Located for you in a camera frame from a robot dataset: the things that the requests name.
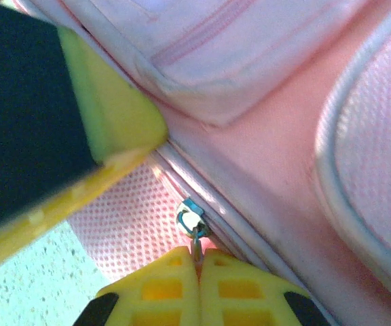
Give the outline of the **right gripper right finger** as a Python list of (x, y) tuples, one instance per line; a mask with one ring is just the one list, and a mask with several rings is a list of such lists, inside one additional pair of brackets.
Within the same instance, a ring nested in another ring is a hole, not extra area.
[(201, 326), (331, 326), (306, 290), (216, 249), (205, 251)]

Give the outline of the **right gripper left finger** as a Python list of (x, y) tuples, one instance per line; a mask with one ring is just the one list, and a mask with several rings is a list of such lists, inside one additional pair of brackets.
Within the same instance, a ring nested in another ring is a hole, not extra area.
[(199, 282), (187, 247), (177, 247), (103, 287), (75, 326), (200, 326)]

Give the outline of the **pink student backpack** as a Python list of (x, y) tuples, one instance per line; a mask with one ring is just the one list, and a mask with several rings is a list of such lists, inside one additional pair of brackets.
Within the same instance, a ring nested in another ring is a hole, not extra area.
[(391, 0), (13, 0), (158, 105), (160, 175), (332, 326), (391, 326)]

